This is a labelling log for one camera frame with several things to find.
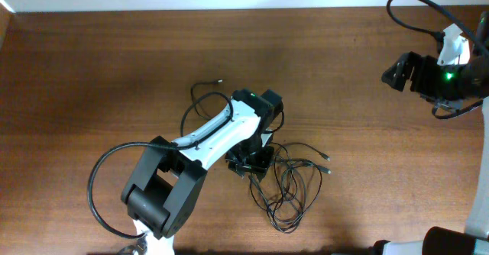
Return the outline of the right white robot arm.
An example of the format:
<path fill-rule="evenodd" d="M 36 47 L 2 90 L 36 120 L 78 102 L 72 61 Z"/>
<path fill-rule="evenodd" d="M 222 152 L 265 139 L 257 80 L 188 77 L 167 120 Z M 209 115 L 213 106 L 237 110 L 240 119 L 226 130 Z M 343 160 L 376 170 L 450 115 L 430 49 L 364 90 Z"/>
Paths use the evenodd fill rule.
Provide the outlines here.
<path fill-rule="evenodd" d="M 481 109 L 483 129 L 488 129 L 488 13 L 483 12 L 474 33 L 461 22 L 442 31 L 437 57 L 405 53 L 381 76 L 392 89 L 411 92 L 432 103 L 432 114 L 448 120 Z M 476 190 L 462 231 L 431 227 L 420 240 L 379 240 L 372 254 L 458 254 L 488 252 L 488 133 L 483 133 Z"/>

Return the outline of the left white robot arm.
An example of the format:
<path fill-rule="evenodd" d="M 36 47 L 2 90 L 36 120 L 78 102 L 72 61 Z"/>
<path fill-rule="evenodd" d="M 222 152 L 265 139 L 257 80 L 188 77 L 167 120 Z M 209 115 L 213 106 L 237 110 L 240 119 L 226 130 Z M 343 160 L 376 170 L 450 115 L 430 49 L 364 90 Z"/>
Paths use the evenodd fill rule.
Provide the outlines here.
<path fill-rule="evenodd" d="M 283 111 L 282 98 L 233 92 L 226 107 L 196 131 L 171 142 L 155 137 L 121 193 L 142 238 L 124 254 L 172 254 L 173 239 L 195 208 L 207 173 L 220 158 L 230 170 L 263 179 L 274 149 L 269 128 Z"/>

